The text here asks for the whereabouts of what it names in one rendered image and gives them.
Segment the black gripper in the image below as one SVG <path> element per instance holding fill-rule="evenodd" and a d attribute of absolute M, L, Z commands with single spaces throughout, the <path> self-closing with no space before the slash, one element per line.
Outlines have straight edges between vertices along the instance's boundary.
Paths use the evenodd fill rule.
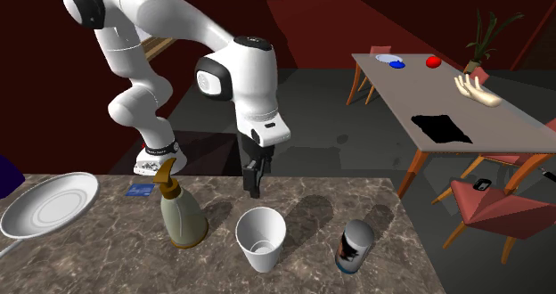
<path fill-rule="evenodd" d="M 260 197 L 260 179 L 262 177 L 262 159 L 265 160 L 264 172 L 272 172 L 272 160 L 274 155 L 274 146 L 261 147 L 251 138 L 239 133 L 241 138 L 241 146 L 244 152 L 249 156 L 247 163 L 242 167 L 243 172 L 243 189 L 249 192 L 253 199 Z"/>

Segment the white paper cup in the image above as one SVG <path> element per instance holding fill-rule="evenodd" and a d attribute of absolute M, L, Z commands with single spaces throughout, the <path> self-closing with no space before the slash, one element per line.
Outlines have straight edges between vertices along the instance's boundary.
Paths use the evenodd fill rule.
<path fill-rule="evenodd" d="M 268 273 L 278 262 L 286 231 L 285 220 L 278 211 L 256 207 L 240 217 L 235 237 L 251 267 Z"/>

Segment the beige spray bottle brown nozzle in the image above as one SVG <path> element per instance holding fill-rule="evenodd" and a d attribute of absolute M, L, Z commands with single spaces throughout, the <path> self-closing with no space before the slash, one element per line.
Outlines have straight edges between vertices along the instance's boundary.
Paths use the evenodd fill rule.
<path fill-rule="evenodd" d="M 176 158 L 165 161 L 153 177 L 153 182 L 159 185 L 161 214 L 172 244 L 180 249 L 189 249 L 204 240 L 209 222 L 198 201 L 170 175 L 175 161 Z"/>

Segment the blue card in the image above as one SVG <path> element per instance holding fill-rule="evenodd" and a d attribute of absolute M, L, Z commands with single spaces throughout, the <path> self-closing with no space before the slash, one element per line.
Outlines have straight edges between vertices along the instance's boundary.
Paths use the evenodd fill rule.
<path fill-rule="evenodd" d="M 147 197 L 154 187 L 155 184 L 131 184 L 126 191 L 126 196 Z"/>

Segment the grey can with picture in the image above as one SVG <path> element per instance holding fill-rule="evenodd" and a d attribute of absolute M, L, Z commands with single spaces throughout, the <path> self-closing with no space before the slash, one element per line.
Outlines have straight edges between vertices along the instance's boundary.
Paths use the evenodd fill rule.
<path fill-rule="evenodd" d="M 341 234 L 335 254 L 335 263 L 345 274 L 356 273 L 366 259 L 372 244 L 374 232 L 363 220 L 349 221 Z"/>

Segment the red chair with wooden legs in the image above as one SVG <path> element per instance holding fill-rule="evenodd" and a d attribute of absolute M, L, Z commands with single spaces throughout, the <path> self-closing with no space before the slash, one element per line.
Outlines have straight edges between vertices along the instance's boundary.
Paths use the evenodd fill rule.
<path fill-rule="evenodd" d="M 480 85 L 484 85 L 488 80 L 489 75 L 480 66 L 478 66 L 470 73 L 470 79 L 474 80 L 475 78 L 478 78 L 478 83 Z"/>
<path fill-rule="evenodd" d="M 550 122 L 545 124 L 551 130 L 556 132 L 556 118 L 553 118 Z M 518 153 L 518 154 L 479 154 L 476 159 L 463 171 L 460 178 L 465 178 L 474 168 L 478 166 L 484 159 L 492 160 L 504 165 L 513 165 L 516 167 L 522 166 L 528 159 L 530 159 L 533 154 Z M 553 180 L 556 183 L 556 175 L 552 172 L 547 171 L 543 167 L 540 167 L 543 176 Z"/>
<path fill-rule="evenodd" d="M 390 53 L 391 47 L 388 46 L 372 46 L 370 53 L 375 53 L 375 54 L 384 54 L 384 53 Z M 368 103 L 370 101 L 370 98 L 375 90 L 375 86 L 371 83 L 371 81 L 368 79 L 368 77 L 364 77 L 364 80 L 362 82 L 359 82 L 360 79 L 360 74 L 361 74 L 361 68 L 358 64 L 356 64 L 356 69 L 355 69 L 355 75 L 354 75 L 354 80 L 353 80 L 353 85 L 352 88 L 350 90 L 350 94 L 347 98 L 347 102 L 346 105 L 349 105 L 352 102 L 352 99 L 354 97 L 354 94 L 356 93 L 356 91 L 359 91 L 364 83 L 366 81 L 369 82 L 369 84 L 371 85 L 371 89 L 367 95 L 367 98 L 365 100 L 365 103 Z"/>
<path fill-rule="evenodd" d="M 556 225 L 556 204 L 506 194 L 502 189 L 479 190 L 460 180 L 450 183 L 462 221 L 445 241 L 447 249 L 468 227 L 506 237 L 501 262 L 507 263 L 517 239 L 525 240 Z"/>

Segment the grey dining table wooden legs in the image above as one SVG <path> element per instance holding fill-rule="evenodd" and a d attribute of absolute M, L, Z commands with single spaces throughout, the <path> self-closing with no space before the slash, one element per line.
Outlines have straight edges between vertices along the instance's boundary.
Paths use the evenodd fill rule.
<path fill-rule="evenodd" d="M 378 90 L 417 147 L 397 195 L 403 197 L 431 153 L 529 153 L 531 158 L 512 176 L 504 190 L 515 191 L 535 168 L 556 155 L 556 132 L 509 102 L 491 108 L 461 95 L 454 78 L 460 71 L 447 63 L 425 66 L 425 54 L 403 54 L 405 67 L 392 69 L 374 54 L 355 53 L 356 74 L 363 72 Z M 435 143 L 411 117 L 446 114 L 470 143 Z"/>

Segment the white plate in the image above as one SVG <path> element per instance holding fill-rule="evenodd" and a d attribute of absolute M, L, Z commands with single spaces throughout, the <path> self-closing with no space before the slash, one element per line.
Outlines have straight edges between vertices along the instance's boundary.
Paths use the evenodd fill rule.
<path fill-rule="evenodd" d="M 85 214 L 99 192 L 100 182 L 86 172 L 52 177 L 24 192 L 6 209 L 0 231 L 15 240 L 53 233 Z"/>

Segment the dark blue rounded object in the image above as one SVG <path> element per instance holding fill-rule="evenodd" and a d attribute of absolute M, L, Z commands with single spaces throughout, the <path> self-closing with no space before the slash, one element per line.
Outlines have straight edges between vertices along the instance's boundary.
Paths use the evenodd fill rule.
<path fill-rule="evenodd" d="M 0 155 L 0 200 L 8 197 L 25 180 L 20 170 L 5 156 Z"/>

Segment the green potted plant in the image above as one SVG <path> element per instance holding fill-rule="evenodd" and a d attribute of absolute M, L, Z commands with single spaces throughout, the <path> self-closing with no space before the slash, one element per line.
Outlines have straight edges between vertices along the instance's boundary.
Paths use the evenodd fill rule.
<path fill-rule="evenodd" d="M 491 52 L 495 49 L 491 47 L 493 40 L 500 34 L 500 32 L 505 29 L 508 25 L 516 20 L 523 19 L 525 15 L 522 12 L 517 12 L 513 14 L 510 18 L 505 20 L 502 24 L 498 25 L 498 18 L 496 15 L 489 11 L 488 12 L 488 23 L 486 26 L 483 25 L 480 10 L 477 10 L 477 31 L 476 38 L 473 42 L 466 45 L 466 48 L 473 47 L 473 56 L 465 66 L 463 73 L 470 74 L 475 71 L 478 67 L 482 65 L 484 60 L 488 60 L 491 57 Z"/>

